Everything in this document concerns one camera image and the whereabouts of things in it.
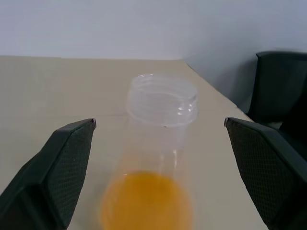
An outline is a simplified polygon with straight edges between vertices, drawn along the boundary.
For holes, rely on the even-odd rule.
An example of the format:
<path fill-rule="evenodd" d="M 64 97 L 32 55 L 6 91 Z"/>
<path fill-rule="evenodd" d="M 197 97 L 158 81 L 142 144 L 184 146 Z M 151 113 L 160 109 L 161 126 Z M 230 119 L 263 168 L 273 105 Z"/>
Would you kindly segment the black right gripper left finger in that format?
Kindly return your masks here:
<path fill-rule="evenodd" d="M 96 120 L 55 130 L 0 195 L 2 230 L 66 230 L 86 177 Z"/>

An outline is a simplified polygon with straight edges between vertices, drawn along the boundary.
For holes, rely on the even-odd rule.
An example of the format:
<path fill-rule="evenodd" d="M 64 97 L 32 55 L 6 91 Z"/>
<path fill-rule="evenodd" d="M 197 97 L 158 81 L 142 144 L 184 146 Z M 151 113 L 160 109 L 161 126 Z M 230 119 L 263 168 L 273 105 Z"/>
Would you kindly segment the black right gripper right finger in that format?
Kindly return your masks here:
<path fill-rule="evenodd" d="M 307 228 L 307 144 L 258 123 L 224 121 L 246 190 L 270 230 Z"/>

